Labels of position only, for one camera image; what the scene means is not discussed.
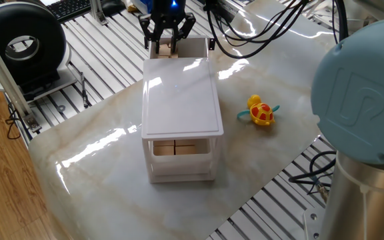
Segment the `metal bracket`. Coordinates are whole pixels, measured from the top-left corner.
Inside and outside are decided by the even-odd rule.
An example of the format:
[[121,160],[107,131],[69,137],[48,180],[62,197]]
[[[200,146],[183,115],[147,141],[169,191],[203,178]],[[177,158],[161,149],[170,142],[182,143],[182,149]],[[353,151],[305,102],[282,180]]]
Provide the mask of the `metal bracket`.
[[106,25],[107,20],[105,17],[105,14],[103,14],[103,10],[101,8],[100,0],[90,0],[90,14],[93,16],[94,19],[96,19],[97,22],[99,22],[101,25]]
[[315,240],[321,234],[325,209],[322,207],[310,208],[303,214],[305,222],[305,240]]
[[210,42],[208,44],[208,50],[214,51],[215,48],[216,48],[216,40],[210,39]]
[[26,115],[23,120],[25,120],[26,125],[30,128],[32,133],[36,133],[37,131],[42,129],[33,114]]

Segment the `wire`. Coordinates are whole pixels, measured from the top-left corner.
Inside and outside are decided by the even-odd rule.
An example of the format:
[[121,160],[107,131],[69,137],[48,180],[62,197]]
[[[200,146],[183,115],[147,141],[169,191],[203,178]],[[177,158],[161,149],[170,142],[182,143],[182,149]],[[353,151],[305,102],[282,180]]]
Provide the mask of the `wire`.
[[18,138],[20,138],[20,133],[19,133],[19,136],[10,137],[10,132],[11,132],[11,129],[13,128],[13,125],[15,124],[16,121],[20,121],[19,118],[15,117],[16,110],[13,107],[13,103],[8,104],[8,111],[11,114],[10,114],[9,118],[5,120],[5,124],[10,125],[10,127],[8,128],[8,132],[7,132],[7,138],[10,140],[18,139]]
[[[324,174],[324,175],[319,176],[319,177],[317,178],[317,182],[319,182],[319,180],[320,180],[321,178],[331,176],[332,174],[333,174],[333,173],[327,173],[327,174]],[[317,182],[315,182],[315,183],[312,185],[311,189],[307,192],[308,195],[310,195],[310,194],[314,194],[314,193],[318,193],[318,191],[314,191],[314,192],[312,192],[313,188],[317,185]]]
[[[314,173],[313,171],[313,165],[315,164],[315,161],[322,157],[322,156],[325,156],[325,155],[328,155],[328,154],[336,154],[337,152],[336,151],[324,151],[324,152],[320,152],[318,154],[316,154],[312,159],[311,159],[311,164],[309,165],[309,172],[310,173]],[[329,166],[331,163],[333,163],[333,165],[335,164],[335,160],[332,160],[332,162],[330,162],[327,166]]]
[[339,41],[344,40],[349,36],[349,30],[347,28],[347,16],[346,8],[343,0],[334,0],[339,12]]
[[334,35],[334,41],[336,42],[336,44],[338,44],[338,40],[337,40],[337,36],[336,36],[336,28],[335,28],[335,25],[334,25],[334,0],[331,0],[333,2],[333,7],[332,7],[332,10],[331,10],[331,24],[332,24],[332,27],[333,27],[333,35]]
[[[297,175],[297,176],[294,176],[294,177],[290,177],[288,180],[290,183],[300,183],[300,184],[309,184],[309,185],[312,185],[312,188],[309,192],[312,191],[312,189],[314,188],[315,185],[322,185],[324,187],[330,187],[331,184],[328,184],[328,183],[321,183],[319,181],[319,179],[321,177],[318,177],[316,178],[316,176],[318,174],[322,174],[324,172],[326,172],[327,170],[329,170],[330,168],[334,167],[335,165],[335,162],[336,162],[336,159],[332,160],[329,164],[327,164],[326,166],[314,171],[313,170],[313,165],[315,164],[315,161],[324,156],[324,155],[328,155],[328,154],[336,154],[336,151],[324,151],[324,152],[321,152],[321,153],[318,153],[316,154],[312,159],[311,159],[311,162],[309,164],[309,173],[305,173],[305,174],[302,174],[302,175]],[[301,180],[301,179],[304,179],[304,178],[311,178],[313,181],[304,181],[304,180]]]
[[5,124],[10,125],[10,127],[8,129],[8,133],[7,133],[7,138],[10,139],[10,140],[14,140],[14,139],[20,138],[20,135],[17,136],[17,137],[10,137],[11,128],[13,128],[13,125],[15,124],[16,121],[20,121],[20,123],[22,125],[22,128],[25,129],[27,138],[29,140],[32,140],[32,135],[27,130],[25,122],[22,120],[22,118],[17,118],[16,117],[16,114],[17,114],[17,116],[20,116],[20,114],[19,114],[18,110],[16,110],[14,108],[12,102],[8,103],[8,111],[10,112],[10,116],[9,116],[8,119],[5,120]]
[[[214,30],[214,26],[213,26],[213,22],[211,20],[211,13],[214,14],[215,16],[215,22],[216,22],[216,25],[218,26],[218,28],[224,33],[225,31],[223,30],[222,28],[222,16],[220,14],[218,14],[216,12],[217,10],[217,4],[212,2],[212,3],[209,3],[210,1],[207,1],[207,4],[206,4],[206,7],[205,7],[205,10],[207,11],[207,16],[208,16],[208,20],[209,20],[209,24],[210,24],[210,29],[211,29],[211,33],[213,34],[213,37],[215,39],[215,42],[217,44],[217,46],[220,48],[220,50],[226,54],[227,56],[229,57],[232,57],[234,59],[245,59],[245,58],[249,58],[249,57],[252,57],[256,54],[258,54],[261,50],[263,50],[270,42],[272,42],[273,40],[281,37],[282,35],[284,35],[286,32],[288,32],[288,30],[291,28],[291,26],[296,22],[297,18],[300,16],[300,14],[302,13],[303,9],[305,8],[306,4],[309,2],[308,0],[300,0],[300,2],[296,5],[293,6],[293,4],[296,2],[296,0],[293,0],[292,2],[290,2],[290,4],[284,9],[282,10],[281,12],[277,13],[275,16],[273,16],[271,18],[271,20],[268,22],[268,24],[266,25],[266,27],[264,28],[264,30],[262,32],[260,32],[259,34],[255,35],[255,36],[252,36],[252,37],[244,37],[242,36],[241,34],[239,34],[238,32],[236,32],[236,30],[234,30],[234,28],[230,25],[230,23],[228,21],[226,21],[225,19],[225,24],[228,26],[228,28],[232,31],[232,33],[236,36],[236,37],[233,37],[233,36],[230,36],[228,34],[224,34],[226,40],[228,41],[228,43],[234,47],[240,47],[240,46],[244,46],[245,44],[247,43],[258,43],[258,44],[262,44],[259,48],[257,48],[254,52],[251,52],[249,54],[246,54],[246,55],[233,55],[231,53],[229,53],[228,51],[226,51],[220,41],[219,41],[219,38],[217,37],[217,34]],[[277,22],[280,20],[280,18],[282,18],[282,16],[284,16],[284,14],[286,14],[288,12],[288,10],[291,10],[288,14],[288,16],[286,16],[286,18],[283,20],[283,22],[281,24],[278,24]],[[264,35],[265,33],[267,33],[269,30],[271,30],[271,28],[275,25],[279,25],[279,27],[275,30],[274,33],[272,33],[272,35],[268,38],[268,39],[265,39],[265,40],[256,40],[256,38],[258,37],[261,37],[262,35]],[[233,44],[232,42],[230,42],[228,39],[230,40],[235,40],[235,41],[244,41],[244,43],[241,43],[241,44]]]

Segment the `robotic arm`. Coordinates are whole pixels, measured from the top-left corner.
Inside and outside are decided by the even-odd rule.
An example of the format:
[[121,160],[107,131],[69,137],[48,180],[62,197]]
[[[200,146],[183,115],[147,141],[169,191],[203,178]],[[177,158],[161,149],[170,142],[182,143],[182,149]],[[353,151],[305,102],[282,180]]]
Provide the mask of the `robotic arm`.
[[[185,39],[196,22],[192,13],[185,13],[186,0],[154,0],[152,13],[139,18],[140,26],[145,34],[145,47],[148,42],[156,42],[156,53],[159,53],[159,40],[164,29],[172,29],[171,51],[174,53],[176,42]],[[151,20],[155,23],[153,32],[149,30]]]

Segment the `metallic cylinder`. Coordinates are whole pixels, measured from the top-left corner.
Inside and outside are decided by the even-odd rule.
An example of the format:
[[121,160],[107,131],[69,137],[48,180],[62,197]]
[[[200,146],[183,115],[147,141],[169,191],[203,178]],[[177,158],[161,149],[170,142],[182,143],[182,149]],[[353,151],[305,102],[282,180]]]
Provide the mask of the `metallic cylinder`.
[[337,152],[319,239],[384,240],[384,165],[360,163]]

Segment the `metal frame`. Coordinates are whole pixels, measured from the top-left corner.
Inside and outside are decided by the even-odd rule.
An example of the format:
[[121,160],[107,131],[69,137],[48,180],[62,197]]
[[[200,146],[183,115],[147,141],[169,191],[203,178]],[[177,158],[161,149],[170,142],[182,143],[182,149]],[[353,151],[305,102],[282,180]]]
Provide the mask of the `metal frame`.
[[91,16],[93,16],[98,23],[102,25],[106,25],[107,20],[106,20],[105,14],[103,14],[100,0],[90,0],[90,6],[91,6],[91,10],[90,10]]
[[32,114],[31,108],[26,103],[25,98],[21,94],[17,84],[14,82],[13,76],[11,76],[7,66],[5,66],[0,56],[0,83],[2,84],[5,92],[8,94],[11,102],[14,104],[16,110],[18,110],[20,117],[26,119],[26,124],[32,132],[37,132],[41,129],[35,117]]

